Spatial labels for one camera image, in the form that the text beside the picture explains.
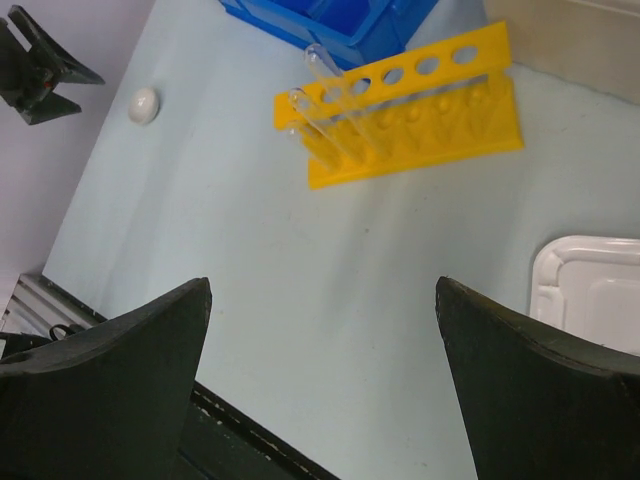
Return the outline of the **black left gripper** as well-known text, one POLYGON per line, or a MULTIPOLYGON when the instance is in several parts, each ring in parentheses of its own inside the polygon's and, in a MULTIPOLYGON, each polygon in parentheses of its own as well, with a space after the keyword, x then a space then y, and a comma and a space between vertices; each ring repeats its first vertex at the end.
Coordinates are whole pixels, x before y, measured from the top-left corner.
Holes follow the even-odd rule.
POLYGON ((80 105, 52 93, 53 83, 104 85, 104 79, 61 47, 22 6, 12 5, 8 17, 30 49, 2 18, 1 97, 28 125, 81 113, 80 105))

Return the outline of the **white porcelain evaporating dish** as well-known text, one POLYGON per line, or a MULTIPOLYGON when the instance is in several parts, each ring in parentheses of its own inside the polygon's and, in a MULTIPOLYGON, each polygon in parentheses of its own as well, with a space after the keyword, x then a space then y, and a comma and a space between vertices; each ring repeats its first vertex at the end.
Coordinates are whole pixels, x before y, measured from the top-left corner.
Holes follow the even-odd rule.
POLYGON ((131 97, 127 114, 131 122, 146 125, 154 120, 160 107, 160 98, 154 88, 144 87, 131 97))

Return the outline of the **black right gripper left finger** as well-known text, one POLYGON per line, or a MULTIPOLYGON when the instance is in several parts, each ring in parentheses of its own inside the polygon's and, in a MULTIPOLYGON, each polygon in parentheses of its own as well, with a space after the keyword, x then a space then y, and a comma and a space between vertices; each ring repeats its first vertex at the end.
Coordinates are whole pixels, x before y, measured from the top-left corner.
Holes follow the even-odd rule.
POLYGON ((169 478, 211 306, 208 279, 192 279, 3 359, 2 478, 169 478))

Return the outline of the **white plastic lid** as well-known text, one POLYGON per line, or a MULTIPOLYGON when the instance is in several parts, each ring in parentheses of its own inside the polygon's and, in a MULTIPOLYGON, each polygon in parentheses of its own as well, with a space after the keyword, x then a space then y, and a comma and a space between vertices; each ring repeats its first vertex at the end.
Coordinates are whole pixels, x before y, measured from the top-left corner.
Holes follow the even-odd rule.
POLYGON ((604 347, 639 354, 639 241, 573 235, 535 257, 529 316, 604 347))

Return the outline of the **clear glass test tube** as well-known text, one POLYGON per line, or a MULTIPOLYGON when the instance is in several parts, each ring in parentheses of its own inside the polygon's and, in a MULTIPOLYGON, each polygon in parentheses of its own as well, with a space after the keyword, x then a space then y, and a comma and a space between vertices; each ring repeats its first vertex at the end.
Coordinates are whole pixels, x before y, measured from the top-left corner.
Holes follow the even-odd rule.
POLYGON ((341 154, 329 135, 328 127, 321 122, 318 105, 301 88, 291 89, 288 101, 305 119, 305 124, 298 128, 304 146, 327 170, 336 171, 341 164, 341 154))
POLYGON ((388 158, 389 150, 376 136, 369 117, 351 93, 349 83, 326 48, 318 43, 309 45, 304 50, 304 61, 316 81, 323 86, 333 102, 340 107, 344 117, 366 141, 367 145, 379 158, 388 158))

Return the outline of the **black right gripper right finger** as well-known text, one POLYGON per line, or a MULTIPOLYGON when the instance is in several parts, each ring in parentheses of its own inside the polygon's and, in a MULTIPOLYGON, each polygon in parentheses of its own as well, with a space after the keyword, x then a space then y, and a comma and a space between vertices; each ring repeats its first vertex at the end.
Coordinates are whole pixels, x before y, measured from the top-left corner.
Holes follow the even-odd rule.
POLYGON ((436 314, 478 478, 638 478, 638 357, 447 277, 436 314))

